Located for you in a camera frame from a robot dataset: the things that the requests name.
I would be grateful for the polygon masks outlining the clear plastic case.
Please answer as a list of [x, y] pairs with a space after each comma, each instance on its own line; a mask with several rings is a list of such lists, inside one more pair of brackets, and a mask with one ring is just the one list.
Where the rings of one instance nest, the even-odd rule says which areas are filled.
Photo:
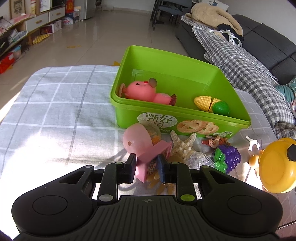
[[214, 162], [202, 152], [195, 152], [191, 154], [187, 160], [187, 165], [190, 169], [199, 170], [201, 166], [209, 166], [215, 168]]

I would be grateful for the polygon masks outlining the amber rubber hand toy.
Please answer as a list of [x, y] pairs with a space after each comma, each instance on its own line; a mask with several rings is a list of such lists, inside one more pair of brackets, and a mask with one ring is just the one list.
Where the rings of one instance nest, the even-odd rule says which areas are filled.
[[156, 194], [157, 195], [161, 195], [163, 194], [165, 191], [167, 192], [168, 195], [173, 195], [175, 194], [175, 189], [176, 189], [176, 185], [173, 183], [167, 183], [167, 184], [163, 184], [160, 181], [160, 177], [159, 177], [159, 173], [156, 171], [152, 174], [150, 174], [147, 177], [147, 182], [148, 184], [148, 188], [149, 189], [153, 189], [155, 186], [156, 188]]

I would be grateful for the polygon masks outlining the pink capsule toy egg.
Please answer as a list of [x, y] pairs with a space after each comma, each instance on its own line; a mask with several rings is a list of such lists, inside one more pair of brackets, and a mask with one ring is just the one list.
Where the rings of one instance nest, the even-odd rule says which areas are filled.
[[172, 142], [162, 140], [159, 128], [154, 123], [141, 121], [128, 127], [122, 138], [125, 150], [137, 157], [135, 177], [145, 182], [147, 177], [155, 173], [157, 156], [168, 158], [171, 154]]

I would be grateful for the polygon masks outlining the yellow toy pot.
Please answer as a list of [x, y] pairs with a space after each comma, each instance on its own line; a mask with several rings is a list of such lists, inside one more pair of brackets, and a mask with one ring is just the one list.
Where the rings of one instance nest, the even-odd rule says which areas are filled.
[[271, 193], [287, 193], [295, 188], [295, 140], [281, 138], [259, 155], [259, 178]]

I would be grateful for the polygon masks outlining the pale starfish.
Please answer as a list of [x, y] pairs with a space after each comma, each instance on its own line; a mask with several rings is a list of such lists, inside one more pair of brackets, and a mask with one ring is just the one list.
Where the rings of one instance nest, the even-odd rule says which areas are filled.
[[181, 140], [175, 131], [170, 132], [173, 147], [171, 156], [177, 157], [182, 162], [187, 162], [189, 157], [196, 151], [193, 149], [193, 144], [196, 140], [196, 133], [192, 133], [186, 140]]

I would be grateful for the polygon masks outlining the small cartoon figurine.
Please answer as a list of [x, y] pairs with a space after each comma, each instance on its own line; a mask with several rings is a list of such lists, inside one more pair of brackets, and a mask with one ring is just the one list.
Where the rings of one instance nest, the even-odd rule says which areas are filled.
[[221, 136], [217, 136], [217, 137], [206, 136], [203, 140], [201, 140], [201, 143], [213, 149], [216, 149], [220, 145], [227, 145], [227, 146], [230, 145], [230, 143], [228, 142], [228, 139], [226, 137], [221, 137]]

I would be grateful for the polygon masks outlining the toy corn cob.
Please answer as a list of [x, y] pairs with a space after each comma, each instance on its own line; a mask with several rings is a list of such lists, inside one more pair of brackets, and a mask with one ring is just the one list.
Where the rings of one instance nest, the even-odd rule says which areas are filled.
[[193, 100], [196, 107], [208, 113], [228, 116], [230, 113], [229, 105], [218, 98], [211, 96], [198, 96]]

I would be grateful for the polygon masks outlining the grey checked tablecloth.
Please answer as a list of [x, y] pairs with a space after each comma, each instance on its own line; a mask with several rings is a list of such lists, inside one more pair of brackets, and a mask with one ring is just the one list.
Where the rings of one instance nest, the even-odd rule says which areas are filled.
[[1, 231], [22, 194], [82, 166], [125, 161], [124, 130], [109, 95], [117, 67], [82, 65], [36, 71], [1, 123]]

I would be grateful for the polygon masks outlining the green plastic cookie box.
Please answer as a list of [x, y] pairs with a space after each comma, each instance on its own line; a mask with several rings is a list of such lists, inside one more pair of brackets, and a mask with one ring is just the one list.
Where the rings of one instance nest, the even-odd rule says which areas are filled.
[[[175, 94], [175, 106], [118, 96], [121, 84], [155, 78], [157, 93]], [[211, 96], [225, 101], [230, 108], [228, 116], [208, 113], [196, 107], [198, 96]], [[161, 132], [175, 131], [180, 135], [196, 133], [206, 135], [225, 134], [231, 137], [251, 125], [251, 118], [222, 71], [214, 65], [179, 54], [129, 46], [114, 80], [111, 104], [121, 128], [147, 121], [154, 123]]]

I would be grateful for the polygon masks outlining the pink rubber pig toy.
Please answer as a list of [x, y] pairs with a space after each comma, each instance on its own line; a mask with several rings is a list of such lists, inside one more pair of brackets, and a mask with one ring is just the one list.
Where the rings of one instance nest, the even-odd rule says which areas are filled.
[[146, 81], [134, 81], [128, 86], [121, 84], [118, 90], [118, 96], [133, 100], [147, 101], [159, 104], [175, 106], [177, 96], [173, 94], [169, 96], [165, 93], [157, 93], [156, 86], [158, 85], [155, 78], [150, 78]]

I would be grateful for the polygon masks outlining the teal patterned pillow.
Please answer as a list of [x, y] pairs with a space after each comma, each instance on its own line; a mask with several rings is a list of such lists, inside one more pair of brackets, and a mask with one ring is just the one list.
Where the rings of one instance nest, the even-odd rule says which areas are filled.
[[296, 99], [296, 76], [286, 85], [276, 85], [276, 90], [280, 92], [286, 100], [290, 111], [296, 118], [295, 99]]

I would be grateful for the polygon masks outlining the yellow toy on floor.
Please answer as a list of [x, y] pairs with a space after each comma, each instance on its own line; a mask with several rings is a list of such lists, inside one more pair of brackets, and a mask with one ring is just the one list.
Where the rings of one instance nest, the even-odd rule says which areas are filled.
[[42, 34], [42, 35], [38, 35], [36, 37], [34, 37], [32, 44], [39, 44], [40, 42], [42, 42], [43, 40], [47, 39], [48, 37], [50, 37], [50, 34]]

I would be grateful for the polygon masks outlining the white printed carton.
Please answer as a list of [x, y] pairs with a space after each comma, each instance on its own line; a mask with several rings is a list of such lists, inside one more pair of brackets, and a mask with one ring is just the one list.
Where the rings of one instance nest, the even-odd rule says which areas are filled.
[[62, 21], [58, 20], [51, 24], [45, 25], [40, 28], [40, 33], [43, 34], [54, 34], [62, 29]]

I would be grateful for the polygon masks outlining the beige plush blanket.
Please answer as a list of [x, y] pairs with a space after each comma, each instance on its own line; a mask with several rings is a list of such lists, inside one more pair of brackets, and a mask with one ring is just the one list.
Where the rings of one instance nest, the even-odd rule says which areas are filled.
[[211, 6], [207, 3], [196, 3], [190, 13], [185, 14], [185, 18], [195, 23], [203, 23], [208, 27], [218, 30], [221, 24], [228, 25], [229, 30], [243, 37], [243, 29], [238, 21], [225, 10], [218, 6]]

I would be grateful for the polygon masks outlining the white drawer tv cabinet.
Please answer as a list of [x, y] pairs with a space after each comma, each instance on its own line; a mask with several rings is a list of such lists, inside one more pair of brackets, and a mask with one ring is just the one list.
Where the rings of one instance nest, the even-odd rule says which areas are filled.
[[11, 20], [1, 17], [1, 56], [27, 38], [30, 39], [29, 44], [32, 45], [32, 33], [64, 16], [65, 5], [37, 15], [22, 14]]

